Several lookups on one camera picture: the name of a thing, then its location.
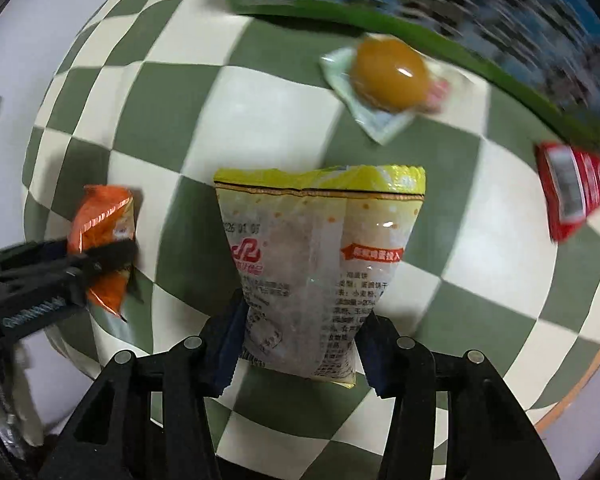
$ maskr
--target checkered tablecloth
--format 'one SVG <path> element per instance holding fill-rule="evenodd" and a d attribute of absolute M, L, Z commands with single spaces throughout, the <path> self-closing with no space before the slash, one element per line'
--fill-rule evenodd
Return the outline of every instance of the checkered tablecloth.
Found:
<path fill-rule="evenodd" d="M 484 80 L 438 116 L 373 143 L 325 84 L 321 54 L 363 31 L 231 14 L 224 0 L 107 0 L 54 76 L 24 165 L 29 240 L 67 233 L 85 184 L 136 192 L 139 257 L 124 323 L 102 309 L 50 332 L 94 376 L 120 349 L 162 352 L 198 333 L 239 285 L 212 175 L 219 166 L 305 171 L 411 164 L 427 196 L 376 308 L 429 349 L 487 354 L 539 420 L 600 347 L 600 211 L 548 237 L 532 143 L 555 139 Z M 207 399 L 219 456 L 283 479 L 375 478 L 392 414 L 358 375 L 350 390 L 238 364 Z M 153 414 L 160 420 L 160 399 Z M 432 476 L 447 411 L 436 410 Z"/>

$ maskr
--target orange snack package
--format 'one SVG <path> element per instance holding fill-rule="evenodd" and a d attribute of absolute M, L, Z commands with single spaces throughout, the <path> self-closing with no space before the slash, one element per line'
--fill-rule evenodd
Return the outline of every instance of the orange snack package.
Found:
<path fill-rule="evenodd" d="M 120 186 L 85 186 L 82 204 L 67 237 L 67 251 L 81 253 L 123 238 L 134 238 L 134 199 Z M 89 300 L 120 316 L 129 269 L 102 276 L 88 291 Z"/>

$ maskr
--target red banner label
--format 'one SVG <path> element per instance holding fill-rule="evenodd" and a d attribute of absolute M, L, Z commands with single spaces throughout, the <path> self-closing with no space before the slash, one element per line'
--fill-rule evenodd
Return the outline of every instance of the red banner label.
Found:
<path fill-rule="evenodd" d="M 345 260 L 366 260 L 368 262 L 399 262 L 404 249 L 379 249 L 366 245 L 351 244 L 342 249 Z"/>

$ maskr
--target yellow package seal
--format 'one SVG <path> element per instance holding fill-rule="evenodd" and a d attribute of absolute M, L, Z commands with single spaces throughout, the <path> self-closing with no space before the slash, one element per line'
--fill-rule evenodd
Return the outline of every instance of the yellow package seal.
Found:
<path fill-rule="evenodd" d="M 425 193 L 411 166 L 218 170 L 248 360 L 354 384 L 352 343 L 404 254 Z"/>

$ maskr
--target silver bolt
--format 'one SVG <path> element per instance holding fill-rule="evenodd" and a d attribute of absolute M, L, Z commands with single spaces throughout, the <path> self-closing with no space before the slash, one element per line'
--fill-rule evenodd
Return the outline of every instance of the silver bolt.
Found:
<path fill-rule="evenodd" d="M 402 348 L 403 350 L 411 350 L 414 346 L 416 346 L 416 342 L 411 339 L 410 337 L 407 337 L 405 335 L 403 335 L 402 337 L 399 337 L 396 340 L 396 343 L 398 345 L 399 348 Z"/>
<path fill-rule="evenodd" d="M 129 350 L 122 350 L 113 356 L 113 360 L 119 365 L 123 365 L 124 363 L 131 361 L 132 357 L 133 354 Z"/>
<path fill-rule="evenodd" d="M 469 350 L 466 356 L 469 361 L 477 365 L 484 361 L 484 354 L 482 352 L 478 352 L 477 350 Z"/>
<path fill-rule="evenodd" d="M 200 339 L 197 335 L 192 335 L 184 340 L 184 348 L 189 350 L 198 348 L 200 345 L 202 345 L 202 339 Z"/>

